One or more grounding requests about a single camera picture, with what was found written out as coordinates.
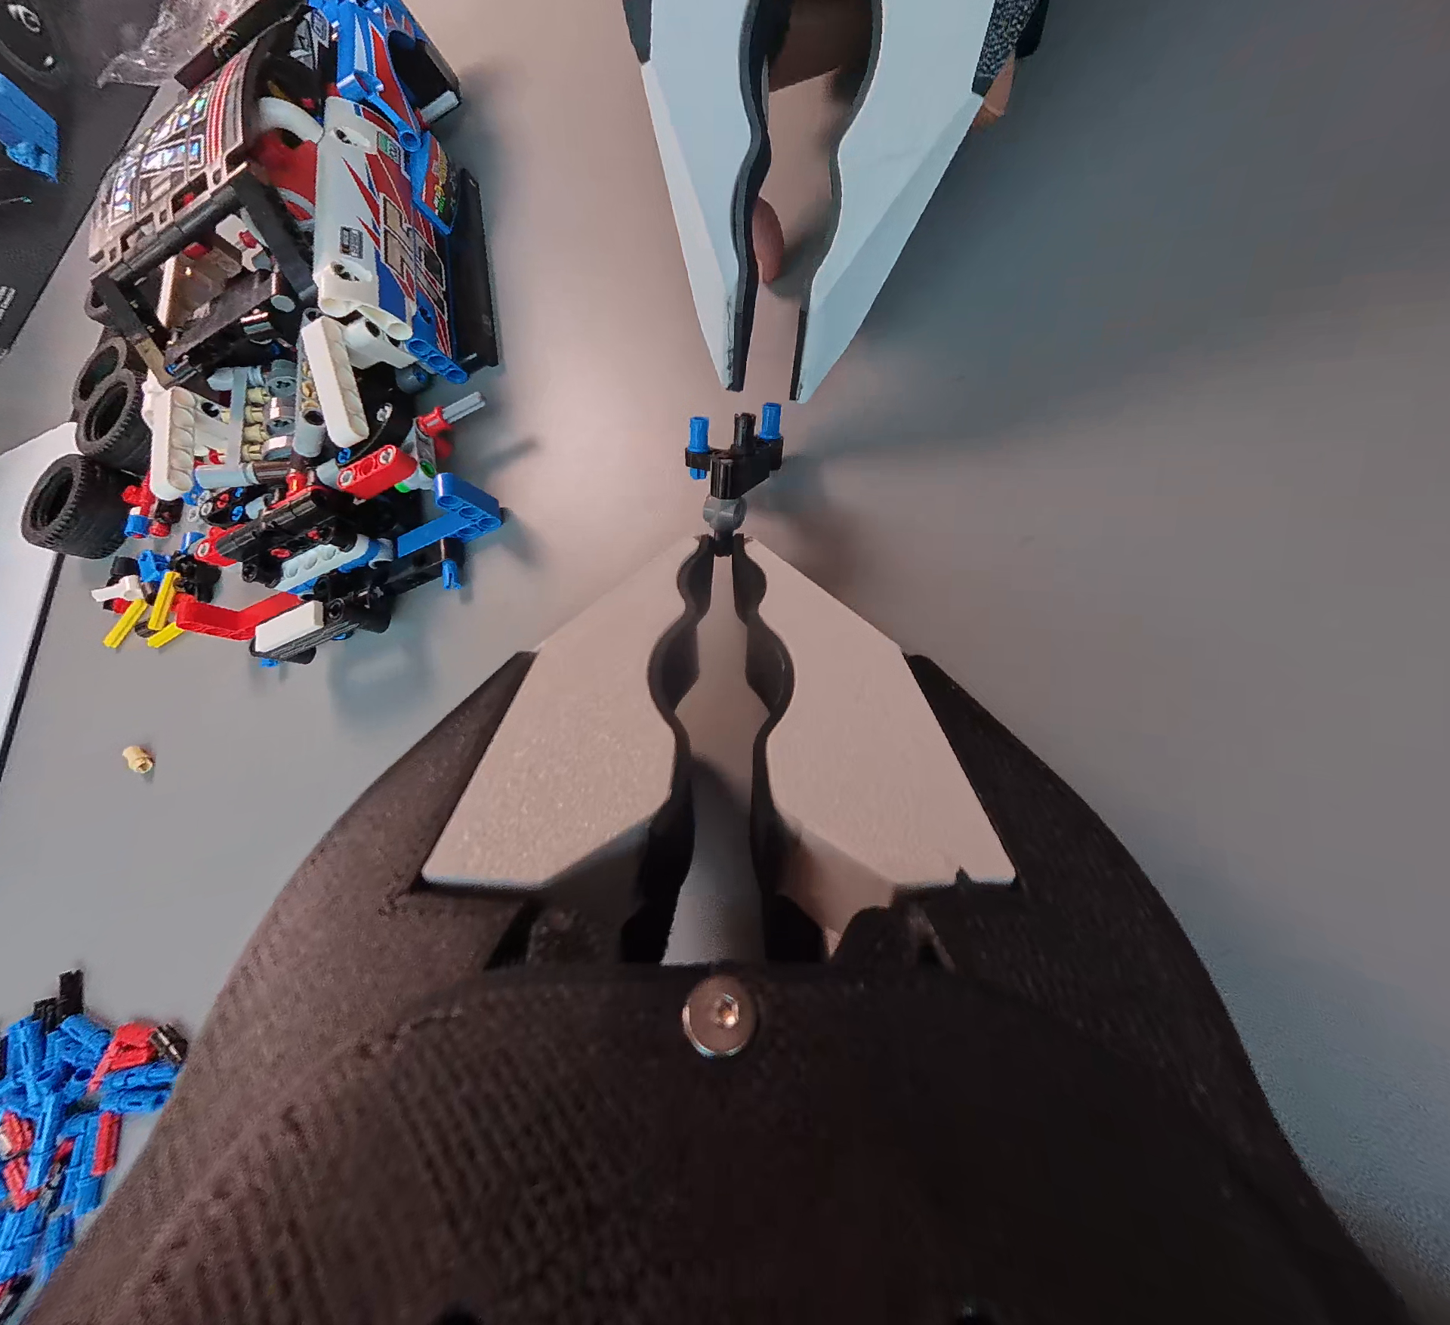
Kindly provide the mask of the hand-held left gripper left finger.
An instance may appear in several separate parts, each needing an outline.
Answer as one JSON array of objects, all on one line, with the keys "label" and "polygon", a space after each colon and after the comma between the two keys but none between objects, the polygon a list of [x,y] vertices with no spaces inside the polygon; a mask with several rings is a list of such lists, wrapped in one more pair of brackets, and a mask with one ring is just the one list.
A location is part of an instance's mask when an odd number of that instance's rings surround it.
[{"label": "hand-held left gripper left finger", "polygon": [[496,894],[672,896],[694,861],[691,745],[710,541],[686,538],[540,646],[424,865]]}]

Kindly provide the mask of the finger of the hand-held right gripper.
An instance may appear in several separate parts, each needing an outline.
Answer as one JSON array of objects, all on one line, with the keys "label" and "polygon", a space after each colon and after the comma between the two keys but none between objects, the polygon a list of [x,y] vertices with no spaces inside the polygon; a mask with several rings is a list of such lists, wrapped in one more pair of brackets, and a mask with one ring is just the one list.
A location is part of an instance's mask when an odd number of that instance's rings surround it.
[{"label": "finger of the hand-held right gripper", "polygon": [[643,87],[698,320],[721,384],[745,384],[761,282],[753,220],[771,165],[768,58],[793,0],[649,0]]},{"label": "finger of the hand-held right gripper", "polygon": [[797,402],[858,335],[981,110],[974,82],[994,5],[872,0],[872,61],[831,163],[829,242],[803,294]]}]

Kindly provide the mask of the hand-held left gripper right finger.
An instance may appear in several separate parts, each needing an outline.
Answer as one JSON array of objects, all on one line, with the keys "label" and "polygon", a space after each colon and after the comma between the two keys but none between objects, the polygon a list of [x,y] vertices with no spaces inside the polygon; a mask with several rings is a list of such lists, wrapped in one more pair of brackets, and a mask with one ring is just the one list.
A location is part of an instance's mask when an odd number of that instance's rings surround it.
[{"label": "hand-held left gripper right finger", "polygon": [[768,897],[899,897],[1013,864],[904,651],[756,539],[735,545]]}]

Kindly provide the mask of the black brick beam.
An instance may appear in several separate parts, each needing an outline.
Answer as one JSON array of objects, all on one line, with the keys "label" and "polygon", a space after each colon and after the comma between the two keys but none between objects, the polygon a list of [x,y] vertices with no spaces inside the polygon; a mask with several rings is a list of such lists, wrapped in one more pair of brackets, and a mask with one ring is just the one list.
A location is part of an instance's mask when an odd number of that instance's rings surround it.
[{"label": "black brick beam", "polygon": [[771,478],[783,463],[785,440],[764,445],[758,430],[761,416],[745,411],[735,414],[735,437],[727,448],[706,453],[689,453],[686,446],[684,465],[695,480],[710,480],[712,494],[722,497],[747,495],[756,485]]}]

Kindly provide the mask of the grey desk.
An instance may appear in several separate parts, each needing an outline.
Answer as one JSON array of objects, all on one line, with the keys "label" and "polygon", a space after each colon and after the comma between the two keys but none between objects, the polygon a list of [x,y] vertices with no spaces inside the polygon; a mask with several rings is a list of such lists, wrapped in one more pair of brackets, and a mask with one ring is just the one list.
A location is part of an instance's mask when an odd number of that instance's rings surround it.
[{"label": "grey desk", "polygon": [[[340,812],[700,523],[721,392],[620,0],[409,0],[462,76],[503,366],[462,596],[273,673],[103,647],[66,565],[4,775],[4,1021],[197,1034]],[[1447,0],[1051,0],[751,533],[930,655],[1134,852],[1321,1190],[1447,1321]],[[130,772],[125,746],[156,756]]]}]

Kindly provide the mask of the person's right hand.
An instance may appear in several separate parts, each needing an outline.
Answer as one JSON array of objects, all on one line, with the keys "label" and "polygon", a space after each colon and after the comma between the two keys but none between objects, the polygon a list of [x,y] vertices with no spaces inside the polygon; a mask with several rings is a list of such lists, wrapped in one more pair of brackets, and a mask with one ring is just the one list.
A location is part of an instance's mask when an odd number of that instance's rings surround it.
[{"label": "person's right hand", "polygon": [[[870,0],[796,0],[780,50],[770,63],[771,92],[860,66],[872,47]],[[762,283],[777,283],[788,264],[779,215],[765,197],[753,210],[753,250]]]}]

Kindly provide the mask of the toy brick race car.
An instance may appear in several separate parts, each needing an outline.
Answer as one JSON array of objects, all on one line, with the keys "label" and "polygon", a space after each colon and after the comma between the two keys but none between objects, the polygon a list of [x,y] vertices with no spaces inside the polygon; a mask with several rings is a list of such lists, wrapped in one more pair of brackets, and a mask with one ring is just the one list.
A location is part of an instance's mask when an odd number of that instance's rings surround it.
[{"label": "toy brick race car", "polygon": [[221,582],[176,640],[311,663],[461,588],[505,518],[451,471],[482,395],[425,407],[499,361],[479,185],[439,136],[461,84],[403,0],[256,0],[177,81],[100,191],[87,312],[144,381],[130,485],[209,492]]}]

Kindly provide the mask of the heap of assorted loose bricks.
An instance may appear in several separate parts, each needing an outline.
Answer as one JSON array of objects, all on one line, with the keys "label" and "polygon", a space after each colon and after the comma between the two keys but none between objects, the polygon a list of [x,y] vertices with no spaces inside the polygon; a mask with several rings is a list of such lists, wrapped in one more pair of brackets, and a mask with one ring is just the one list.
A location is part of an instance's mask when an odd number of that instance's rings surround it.
[{"label": "heap of assorted loose bricks", "polygon": [[148,481],[124,489],[128,503],[122,547],[112,558],[107,584],[92,591],[113,622],[103,638],[109,651],[138,637],[162,647],[182,635],[176,602],[189,596],[209,603],[221,582],[200,547],[208,536],[202,506],[209,492],[197,483],[182,500],[154,497]]}]

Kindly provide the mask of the white monitor base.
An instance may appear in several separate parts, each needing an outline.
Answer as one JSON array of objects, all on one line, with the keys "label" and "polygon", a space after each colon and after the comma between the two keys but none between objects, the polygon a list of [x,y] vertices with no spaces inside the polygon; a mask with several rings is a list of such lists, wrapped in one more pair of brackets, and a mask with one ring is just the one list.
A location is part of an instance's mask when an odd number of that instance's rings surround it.
[{"label": "white monitor base", "polygon": [[75,424],[51,428],[2,456],[2,759],[19,724],[36,649],[58,579],[60,556],[34,548],[20,520],[29,491],[48,465],[74,453]]}]

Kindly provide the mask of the pile of blue red pins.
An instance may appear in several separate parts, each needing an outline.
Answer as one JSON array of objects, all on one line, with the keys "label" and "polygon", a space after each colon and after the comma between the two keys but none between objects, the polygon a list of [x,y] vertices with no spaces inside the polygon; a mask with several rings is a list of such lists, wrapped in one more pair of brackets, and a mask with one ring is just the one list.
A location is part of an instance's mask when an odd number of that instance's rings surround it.
[{"label": "pile of blue red pins", "polygon": [[173,1025],[112,1025],[86,1005],[83,970],[2,1037],[2,1321],[55,1273],[103,1206],[128,1118],[173,1097],[189,1043]]}]

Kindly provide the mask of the toy car set box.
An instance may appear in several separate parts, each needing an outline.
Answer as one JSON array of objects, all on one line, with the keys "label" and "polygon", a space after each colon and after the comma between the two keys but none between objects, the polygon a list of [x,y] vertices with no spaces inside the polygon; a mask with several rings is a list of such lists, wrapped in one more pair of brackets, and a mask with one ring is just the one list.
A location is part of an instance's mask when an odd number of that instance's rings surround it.
[{"label": "toy car set box", "polygon": [[162,0],[2,0],[2,351],[10,352],[151,90],[103,86]]}]

